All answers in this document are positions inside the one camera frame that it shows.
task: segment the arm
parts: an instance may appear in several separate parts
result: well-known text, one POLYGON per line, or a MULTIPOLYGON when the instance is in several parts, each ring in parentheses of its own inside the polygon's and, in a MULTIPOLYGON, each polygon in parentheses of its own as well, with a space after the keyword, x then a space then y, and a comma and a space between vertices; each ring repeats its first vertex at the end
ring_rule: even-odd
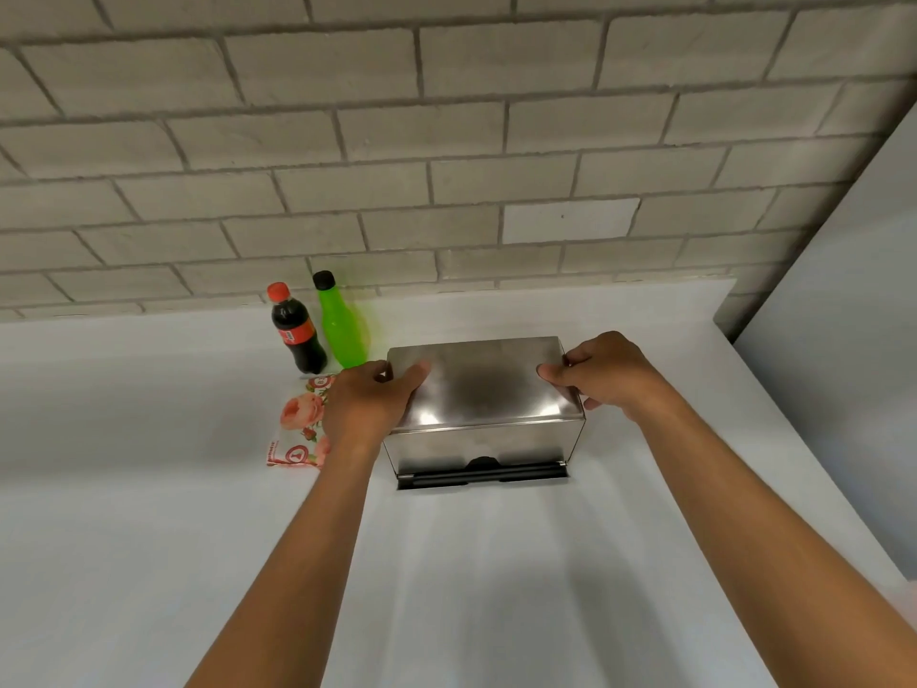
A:
POLYGON ((618 405, 647 439, 694 538, 778 685, 917 685, 917 634, 752 472, 620 333, 538 373, 586 407, 618 405))
POLYGON ((426 364, 379 383, 386 363, 338 375, 328 392, 325 468, 186 688, 318 688, 325 673, 363 502, 383 438, 426 364))

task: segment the backsplash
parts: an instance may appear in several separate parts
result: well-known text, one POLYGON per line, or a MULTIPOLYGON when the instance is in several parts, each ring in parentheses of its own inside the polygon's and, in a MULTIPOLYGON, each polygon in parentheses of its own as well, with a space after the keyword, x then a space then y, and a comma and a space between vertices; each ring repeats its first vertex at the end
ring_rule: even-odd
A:
POLYGON ((735 333, 917 87, 917 0, 0 9, 0 320, 730 274, 735 333))

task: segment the green bottle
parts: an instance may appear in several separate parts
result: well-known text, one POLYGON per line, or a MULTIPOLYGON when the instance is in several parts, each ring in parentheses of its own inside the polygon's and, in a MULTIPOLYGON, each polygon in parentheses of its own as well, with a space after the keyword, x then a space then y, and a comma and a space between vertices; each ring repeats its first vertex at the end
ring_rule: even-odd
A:
POLYGON ((319 270, 312 276, 322 304, 322 327, 325 338, 341 367, 348 369, 366 361, 366 347, 360 336, 360 326, 336 286, 331 270, 319 270))

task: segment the bottle cap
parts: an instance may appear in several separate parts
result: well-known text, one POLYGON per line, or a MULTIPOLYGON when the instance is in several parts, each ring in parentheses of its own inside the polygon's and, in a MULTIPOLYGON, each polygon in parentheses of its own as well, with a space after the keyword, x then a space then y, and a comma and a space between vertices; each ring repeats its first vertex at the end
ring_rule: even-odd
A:
POLYGON ((331 270, 319 270, 312 276, 312 282, 319 291, 330 290, 335 286, 335 276, 331 270))
POLYGON ((268 299, 280 303, 290 298, 290 288, 284 282, 272 282, 268 285, 268 299))

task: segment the floral packet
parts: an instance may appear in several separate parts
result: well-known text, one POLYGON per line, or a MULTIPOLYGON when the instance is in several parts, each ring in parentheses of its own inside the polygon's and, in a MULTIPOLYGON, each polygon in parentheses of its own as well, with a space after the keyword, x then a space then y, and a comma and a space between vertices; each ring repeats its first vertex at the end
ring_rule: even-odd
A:
POLYGON ((314 466, 321 469, 331 445, 322 429, 326 393, 335 374, 296 382, 298 392, 283 405, 277 436, 268 447, 269 466, 314 466))

